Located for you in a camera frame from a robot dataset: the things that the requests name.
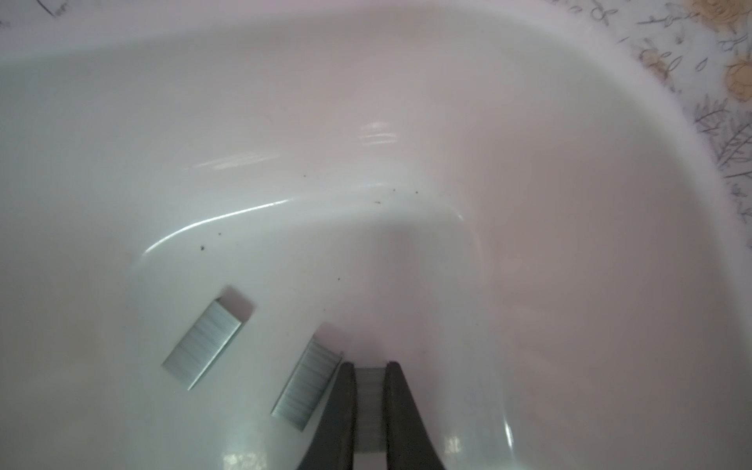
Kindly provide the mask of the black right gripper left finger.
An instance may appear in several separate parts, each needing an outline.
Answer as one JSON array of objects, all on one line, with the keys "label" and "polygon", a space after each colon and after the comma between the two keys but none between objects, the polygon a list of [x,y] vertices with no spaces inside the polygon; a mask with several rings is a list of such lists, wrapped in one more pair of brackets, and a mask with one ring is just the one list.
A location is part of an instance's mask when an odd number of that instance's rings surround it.
[{"label": "black right gripper left finger", "polygon": [[298,470],[353,470],[357,414],[356,368],[343,362]]}]

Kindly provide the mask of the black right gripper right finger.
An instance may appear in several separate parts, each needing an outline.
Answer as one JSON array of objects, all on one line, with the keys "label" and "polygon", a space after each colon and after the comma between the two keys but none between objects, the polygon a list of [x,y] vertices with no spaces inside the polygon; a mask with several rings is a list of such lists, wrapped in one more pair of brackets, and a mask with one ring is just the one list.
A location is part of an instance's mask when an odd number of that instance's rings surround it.
[{"label": "black right gripper right finger", "polygon": [[389,362],[383,386],[383,417],[389,470],[444,470],[399,362]]}]

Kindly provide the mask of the staple strip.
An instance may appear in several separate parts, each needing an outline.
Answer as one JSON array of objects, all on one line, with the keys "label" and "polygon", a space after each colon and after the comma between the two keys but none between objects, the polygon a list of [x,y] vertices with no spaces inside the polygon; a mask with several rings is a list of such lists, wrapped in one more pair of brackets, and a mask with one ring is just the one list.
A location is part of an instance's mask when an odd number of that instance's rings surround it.
[{"label": "staple strip", "polygon": [[162,367],[190,391],[212,368],[244,322],[213,300],[168,354]]},{"label": "staple strip", "polygon": [[356,454],[376,454],[386,450],[386,431],[383,416],[385,368],[357,368],[356,391]]},{"label": "staple strip", "polygon": [[342,360],[340,352],[312,336],[271,410],[298,431],[311,420],[330,380]]}]

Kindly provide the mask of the white plastic tray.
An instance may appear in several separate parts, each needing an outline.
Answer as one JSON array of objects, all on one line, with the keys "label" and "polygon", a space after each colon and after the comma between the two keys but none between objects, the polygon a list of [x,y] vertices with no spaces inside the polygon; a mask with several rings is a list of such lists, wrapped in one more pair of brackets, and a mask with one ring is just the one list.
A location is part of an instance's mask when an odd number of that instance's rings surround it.
[{"label": "white plastic tray", "polygon": [[[706,143],[527,1],[147,3],[1,33],[1,465],[293,469],[312,336],[448,469],[747,469],[751,260]],[[162,363],[215,299],[194,389]]]}]

